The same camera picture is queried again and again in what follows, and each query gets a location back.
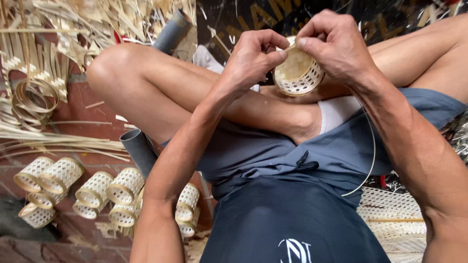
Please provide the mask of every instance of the white woven bamboo panel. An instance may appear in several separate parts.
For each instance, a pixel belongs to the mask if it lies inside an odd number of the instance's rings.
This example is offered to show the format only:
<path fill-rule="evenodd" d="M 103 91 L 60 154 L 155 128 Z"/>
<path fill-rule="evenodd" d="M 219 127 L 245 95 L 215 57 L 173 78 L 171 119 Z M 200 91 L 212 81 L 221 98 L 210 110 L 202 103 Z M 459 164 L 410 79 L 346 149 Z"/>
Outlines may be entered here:
<path fill-rule="evenodd" d="M 179 225 L 180 233 L 182 237 L 192 237 L 195 235 L 195 231 L 197 228 L 198 218 L 200 217 L 200 207 L 196 207 L 193 213 L 193 218 L 190 222 L 186 221 L 177 221 Z"/>
<path fill-rule="evenodd" d="M 27 204 L 18 213 L 26 223 L 34 228 L 41 228 L 52 222 L 57 215 L 55 209 L 43 209 L 33 203 Z"/>
<path fill-rule="evenodd" d="M 136 168 L 125 168 L 106 189 L 107 197 L 114 203 L 129 205 L 138 196 L 145 178 Z"/>
<path fill-rule="evenodd" d="M 37 184 L 39 174 L 49 168 L 55 161 L 47 157 L 37 157 L 32 163 L 26 166 L 13 179 L 15 183 L 28 192 L 38 193 L 41 187 Z"/>
<path fill-rule="evenodd" d="M 42 189 L 39 193 L 28 194 L 28 200 L 40 208 L 52 209 L 56 204 L 62 201 L 68 194 L 68 191 L 62 194 L 55 194 Z"/>
<path fill-rule="evenodd" d="M 72 158 L 64 157 L 39 175 L 37 183 L 49 192 L 61 194 L 85 172 L 83 166 Z"/>
<path fill-rule="evenodd" d="M 177 201 L 175 219 L 179 221 L 190 221 L 200 198 L 200 191 L 191 183 L 188 183 Z"/>
<path fill-rule="evenodd" d="M 96 172 L 75 193 L 76 198 L 84 205 L 97 208 L 108 200 L 106 189 L 114 177 L 107 172 Z"/>
<path fill-rule="evenodd" d="M 296 36 L 286 39 L 291 45 Z M 277 66 L 273 80 L 279 90 L 289 96 L 303 96 L 312 92 L 323 80 L 325 72 L 317 61 L 296 47 L 288 49 L 288 58 Z"/>
<path fill-rule="evenodd" d="M 420 263 L 426 248 L 424 222 L 369 222 L 369 219 L 420 219 L 421 209 L 410 194 L 363 187 L 358 214 L 379 240 L 392 263 Z"/>
<path fill-rule="evenodd" d="M 95 207 L 89 207 L 83 203 L 81 203 L 79 200 L 76 200 L 75 204 L 73 205 L 73 211 L 77 213 L 78 215 L 86 218 L 86 219 L 96 219 L 97 215 L 104 209 L 104 207 L 107 205 L 109 202 L 109 199 L 104 201 L 101 206 L 98 208 Z"/>
<path fill-rule="evenodd" d="M 140 216 L 141 202 L 138 204 L 137 200 L 130 205 L 116 204 L 109 213 L 109 220 L 123 227 L 133 226 Z"/>

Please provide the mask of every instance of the fingernail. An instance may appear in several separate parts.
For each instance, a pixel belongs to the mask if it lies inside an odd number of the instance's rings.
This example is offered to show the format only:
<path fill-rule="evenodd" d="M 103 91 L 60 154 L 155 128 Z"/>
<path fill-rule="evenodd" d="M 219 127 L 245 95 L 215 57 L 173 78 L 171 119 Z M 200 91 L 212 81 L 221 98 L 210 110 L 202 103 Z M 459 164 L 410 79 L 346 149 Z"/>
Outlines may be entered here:
<path fill-rule="evenodd" d="M 288 52 L 286 52 L 284 50 L 280 50 L 280 51 L 278 51 L 278 53 L 281 55 L 283 60 L 286 60 L 286 58 L 288 58 Z"/>
<path fill-rule="evenodd" d="M 306 42 L 307 40 L 304 39 L 304 38 L 299 38 L 298 40 L 296 40 L 296 46 L 300 49 L 304 48 L 304 46 L 306 45 Z"/>

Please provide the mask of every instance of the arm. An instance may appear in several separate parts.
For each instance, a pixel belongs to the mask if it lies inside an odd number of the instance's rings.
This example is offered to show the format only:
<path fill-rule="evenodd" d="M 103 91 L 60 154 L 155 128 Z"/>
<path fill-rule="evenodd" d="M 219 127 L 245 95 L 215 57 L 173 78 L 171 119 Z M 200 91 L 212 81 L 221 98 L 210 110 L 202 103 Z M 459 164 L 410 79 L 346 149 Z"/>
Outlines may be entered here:
<path fill-rule="evenodd" d="M 428 230 L 424 261 L 464 262 L 468 254 L 465 164 L 373 63 L 352 17 L 323 11 L 298 38 L 302 39 L 296 44 L 317 58 L 332 78 L 349 86 L 373 120 L 395 171 L 421 207 Z"/>
<path fill-rule="evenodd" d="M 174 219 L 178 197 L 226 108 L 264 79 L 268 70 L 286 59 L 283 52 L 262 53 L 262 47 L 284 49 L 288 45 L 284 37 L 272 30 L 242 34 L 220 79 L 162 151 L 151 170 L 132 247 L 132 263 L 185 262 L 181 234 Z"/>

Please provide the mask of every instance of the small woven bamboo basket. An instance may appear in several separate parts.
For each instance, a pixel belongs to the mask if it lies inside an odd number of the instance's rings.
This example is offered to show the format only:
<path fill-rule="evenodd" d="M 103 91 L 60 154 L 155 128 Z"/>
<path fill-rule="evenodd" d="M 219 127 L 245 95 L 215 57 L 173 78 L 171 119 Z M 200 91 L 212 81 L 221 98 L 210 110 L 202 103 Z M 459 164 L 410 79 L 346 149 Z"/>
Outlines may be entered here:
<path fill-rule="evenodd" d="M 21 170 L 21 172 L 16 174 L 13 179 L 15 183 L 24 190 L 38 193 L 42 188 L 37 184 L 37 177 L 54 163 L 55 161 L 50 158 L 43 156 L 37 157 L 32 163 Z"/>
<path fill-rule="evenodd" d="M 109 220 L 117 226 L 133 226 L 140 216 L 141 206 L 142 203 L 138 200 L 133 201 L 130 205 L 116 204 L 109 212 Z"/>
<path fill-rule="evenodd" d="M 97 215 L 104 209 L 104 207 L 107 205 L 108 202 L 109 202 L 109 199 L 106 199 L 101 204 L 101 206 L 95 208 L 95 207 L 89 207 L 81 203 L 79 200 L 76 200 L 72 208 L 73 208 L 73 211 L 75 211 L 75 213 L 77 213 L 78 215 L 86 219 L 96 219 Z"/>
<path fill-rule="evenodd" d="M 200 198 L 200 191 L 191 183 L 188 183 L 177 201 L 175 212 L 175 219 L 177 221 L 190 222 L 193 218 L 195 207 L 197 206 L 198 199 Z"/>
<path fill-rule="evenodd" d="M 288 58 L 273 72 L 273 81 L 279 90 L 288 96 L 303 96 L 312 92 L 323 80 L 325 72 L 317 61 L 294 45 L 296 36 L 286 39 L 291 44 L 286 49 Z"/>
<path fill-rule="evenodd" d="M 113 180 L 114 177 L 107 172 L 96 172 L 76 191 L 76 199 L 86 206 L 93 208 L 100 207 L 106 200 L 109 200 L 106 189 Z"/>
<path fill-rule="evenodd" d="M 41 228 L 52 222 L 57 215 L 55 209 L 44 209 L 37 207 L 33 203 L 27 204 L 18 213 L 18 216 L 22 218 L 33 228 Z"/>
<path fill-rule="evenodd" d="M 39 193 L 28 194 L 28 200 L 40 208 L 52 209 L 56 204 L 62 201 L 67 194 L 68 191 L 62 194 L 55 194 L 43 189 Z"/>
<path fill-rule="evenodd" d="M 66 192 L 85 172 L 83 166 L 72 158 L 64 157 L 39 175 L 37 183 L 55 194 Z"/>
<path fill-rule="evenodd" d="M 107 197 L 119 205 L 130 205 L 140 193 L 145 178 L 136 168 L 125 168 L 106 189 Z"/>
<path fill-rule="evenodd" d="M 198 218 L 200 217 L 200 207 L 196 207 L 193 213 L 193 218 L 190 222 L 187 221 L 178 221 L 180 233 L 182 237 L 192 237 L 195 235 L 195 230 L 197 228 Z"/>

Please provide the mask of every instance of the hand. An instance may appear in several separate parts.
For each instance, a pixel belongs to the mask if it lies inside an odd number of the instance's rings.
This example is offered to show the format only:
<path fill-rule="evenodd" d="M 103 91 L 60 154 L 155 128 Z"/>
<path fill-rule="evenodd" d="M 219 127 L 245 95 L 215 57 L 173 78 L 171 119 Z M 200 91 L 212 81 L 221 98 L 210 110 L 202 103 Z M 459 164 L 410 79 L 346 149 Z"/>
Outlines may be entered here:
<path fill-rule="evenodd" d="M 286 38 L 271 29 L 246 31 L 234 47 L 221 78 L 233 82 L 235 92 L 242 95 L 259 81 L 266 81 L 268 71 L 286 60 L 287 53 L 276 51 L 276 47 L 288 46 Z"/>
<path fill-rule="evenodd" d="M 379 70 L 350 15 L 323 10 L 296 36 L 296 46 L 317 60 L 332 78 L 345 84 Z"/>

